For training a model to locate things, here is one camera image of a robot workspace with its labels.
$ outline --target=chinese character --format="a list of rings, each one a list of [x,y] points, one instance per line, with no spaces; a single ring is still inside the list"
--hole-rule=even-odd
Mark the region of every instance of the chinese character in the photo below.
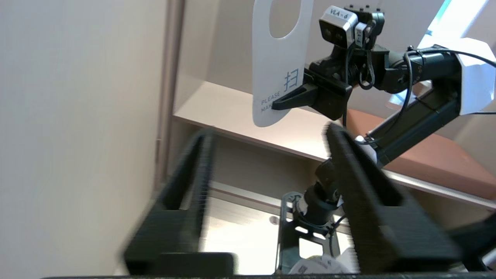
[[[284,89],[284,92],[288,91],[288,88],[296,86],[296,83],[298,82],[298,69],[292,72],[288,72],[285,79],[286,83],[284,83],[284,86],[286,87],[286,89]]]

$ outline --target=screw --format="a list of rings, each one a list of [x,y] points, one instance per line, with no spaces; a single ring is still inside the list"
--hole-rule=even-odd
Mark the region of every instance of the screw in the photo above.
[[[279,224],[279,218],[276,216],[271,216],[271,217],[269,217],[269,222],[273,225],[278,225]]]

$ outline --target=brown seat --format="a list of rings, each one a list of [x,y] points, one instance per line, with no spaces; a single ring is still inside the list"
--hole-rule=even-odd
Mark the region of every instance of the brown seat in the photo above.
[[[355,136],[364,136],[382,121],[377,116],[348,110],[347,128]],[[457,143],[438,135],[427,137],[384,168],[481,198],[496,198],[496,177]]]

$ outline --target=wooden shelf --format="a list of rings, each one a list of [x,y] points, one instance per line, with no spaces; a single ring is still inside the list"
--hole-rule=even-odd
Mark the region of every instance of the wooden shelf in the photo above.
[[[327,117],[297,108],[278,123],[261,128],[253,123],[251,102],[251,94],[205,81],[174,115],[292,154],[319,161],[328,158],[322,136],[330,122]]]

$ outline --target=black cable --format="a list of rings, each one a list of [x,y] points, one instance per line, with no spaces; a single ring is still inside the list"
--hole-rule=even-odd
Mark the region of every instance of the black cable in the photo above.
[[[474,112],[471,114],[483,114],[483,115],[490,115],[490,114],[496,114],[496,111],[481,111],[481,112]]]
[[[373,64],[372,64],[372,53],[370,50],[367,50],[366,57],[367,57],[367,64],[365,64],[365,66],[363,68],[368,71],[368,74],[369,74],[371,80],[370,80],[368,85],[365,85],[364,84],[363,71],[360,71],[358,83],[362,89],[369,90],[373,87],[373,85],[375,83],[375,73],[373,72]]]
[[[344,66],[344,82],[348,84],[349,78],[348,78],[348,70],[349,70],[349,63],[350,63],[350,58],[351,55],[353,54],[354,48],[347,49],[346,51],[346,60],[345,60],[345,66]],[[347,112],[348,112],[348,100],[350,99],[350,95],[346,96],[346,102],[344,105],[344,111],[343,111],[343,120],[341,121],[343,124],[343,127],[346,128],[346,119],[347,119]]]
[[[405,96],[405,101],[403,102],[403,106],[401,107],[401,110],[398,112],[398,116],[395,118],[395,120],[391,124],[391,126],[389,126],[389,128],[387,129],[387,131],[386,131],[385,134],[387,134],[389,131],[391,131],[391,129],[396,125],[396,123],[398,122],[398,120],[401,118],[401,116],[403,115],[403,113],[406,111],[406,109],[408,107],[408,103],[410,101],[410,95],[412,93],[412,87],[413,87],[413,73],[412,73],[412,65],[410,63],[410,55],[413,55],[413,54],[429,54],[429,53],[454,53],[454,54],[466,55],[466,56],[470,56],[470,57],[479,59],[479,60],[481,60],[481,61],[483,61],[483,62],[485,62],[485,63],[493,66],[494,68],[496,68],[496,62],[494,62],[494,61],[491,61],[491,60],[489,60],[487,58],[484,58],[484,57],[481,57],[481,56],[478,56],[478,55],[475,55],[475,54],[472,54],[472,53],[458,51],[458,50],[451,50],[451,49],[440,48],[440,49],[427,49],[427,50],[421,50],[421,51],[419,51],[419,50],[412,50],[412,51],[405,52],[405,54],[403,55],[403,60],[406,62],[406,66],[407,66],[407,70],[408,70],[408,87],[407,87],[407,92],[406,92],[406,96]],[[491,114],[496,114],[496,112],[476,112],[476,113],[472,113],[472,114],[491,115]],[[360,145],[376,144],[381,139],[382,138],[372,139],[372,140],[369,140],[369,141],[357,141],[357,144],[360,144]]]
[[[422,105],[424,105],[424,107],[434,111],[436,114],[439,114],[439,111],[433,107],[431,107],[428,103],[422,101],[422,99],[417,99],[417,102],[421,103]]]
[[[410,96],[412,95],[412,90],[413,90],[413,71],[412,71],[412,64],[410,63],[410,54],[409,52],[405,52],[403,55],[403,60],[406,63],[406,69],[407,69],[407,76],[408,76],[408,87],[406,90],[406,95],[405,95],[405,101],[403,102],[403,105],[401,106],[400,111],[398,112],[398,116],[394,119],[393,123],[389,126],[389,128],[386,130],[387,134],[393,127],[396,125],[398,120],[403,116],[403,113],[406,111],[408,107],[408,103],[410,101]],[[378,143],[382,138],[378,139],[372,139],[368,141],[357,141],[358,144],[361,145],[371,145],[371,144],[376,144]]]
[[[329,229],[329,252],[331,254],[331,257],[334,257],[334,253],[332,252],[332,237],[334,236],[339,223],[341,223],[344,218],[346,218],[346,215],[341,216],[334,224],[331,225],[331,228]]]

